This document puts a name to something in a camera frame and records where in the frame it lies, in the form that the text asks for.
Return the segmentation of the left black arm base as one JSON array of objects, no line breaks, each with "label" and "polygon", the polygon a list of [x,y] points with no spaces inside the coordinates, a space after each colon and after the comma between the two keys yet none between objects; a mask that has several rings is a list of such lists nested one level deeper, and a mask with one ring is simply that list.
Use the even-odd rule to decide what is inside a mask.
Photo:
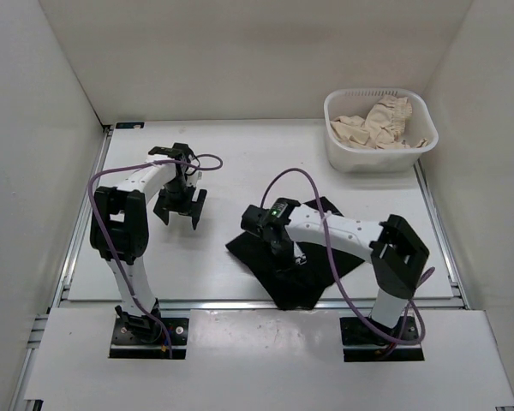
[{"label": "left black arm base", "polygon": [[184,360],[187,353],[189,318],[163,318],[168,331],[148,317],[126,314],[120,305],[115,307],[116,320],[111,336],[111,359]]}]

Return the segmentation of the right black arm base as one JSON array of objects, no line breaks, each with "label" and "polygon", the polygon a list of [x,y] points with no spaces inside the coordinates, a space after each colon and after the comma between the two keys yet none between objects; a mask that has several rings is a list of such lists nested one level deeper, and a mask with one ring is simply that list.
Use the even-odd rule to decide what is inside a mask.
[{"label": "right black arm base", "polygon": [[377,336],[357,317],[339,319],[344,362],[412,362],[424,361],[420,344],[395,345]]}]

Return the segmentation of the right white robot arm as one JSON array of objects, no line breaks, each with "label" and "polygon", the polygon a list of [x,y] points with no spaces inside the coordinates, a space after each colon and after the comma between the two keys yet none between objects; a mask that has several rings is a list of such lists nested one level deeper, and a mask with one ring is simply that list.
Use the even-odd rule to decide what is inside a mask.
[{"label": "right white robot arm", "polygon": [[405,218],[352,220],[325,197],[307,203],[279,198],[270,208],[249,205],[241,228],[227,248],[251,270],[277,308],[312,309],[325,288],[368,263],[379,292],[369,316],[356,314],[350,327],[353,342],[421,342],[421,337],[404,336],[404,310],[421,285],[429,250]]}]

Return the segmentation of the black trousers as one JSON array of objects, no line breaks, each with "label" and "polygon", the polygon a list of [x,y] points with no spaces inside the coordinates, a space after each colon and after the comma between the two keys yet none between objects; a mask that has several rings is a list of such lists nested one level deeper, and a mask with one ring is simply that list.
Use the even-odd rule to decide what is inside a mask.
[{"label": "black trousers", "polygon": [[254,274],[278,309],[311,310],[334,279],[323,246],[305,242],[298,246],[307,257],[306,263],[285,268],[264,242],[246,231],[226,244],[230,254]]}]

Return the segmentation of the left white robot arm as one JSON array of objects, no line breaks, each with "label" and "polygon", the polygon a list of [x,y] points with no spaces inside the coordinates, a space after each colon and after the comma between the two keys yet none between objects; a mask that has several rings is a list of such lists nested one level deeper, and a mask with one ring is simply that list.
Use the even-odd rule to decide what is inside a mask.
[{"label": "left white robot arm", "polygon": [[200,162],[189,145],[155,146],[142,166],[116,186],[88,183],[93,209],[89,241],[111,268],[122,303],[116,307],[123,326],[144,343],[166,343],[170,333],[160,320],[158,299],[151,291],[143,254],[149,242],[147,205],[167,224],[170,214],[189,217],[195,228],[207,191],[196,187]]}]

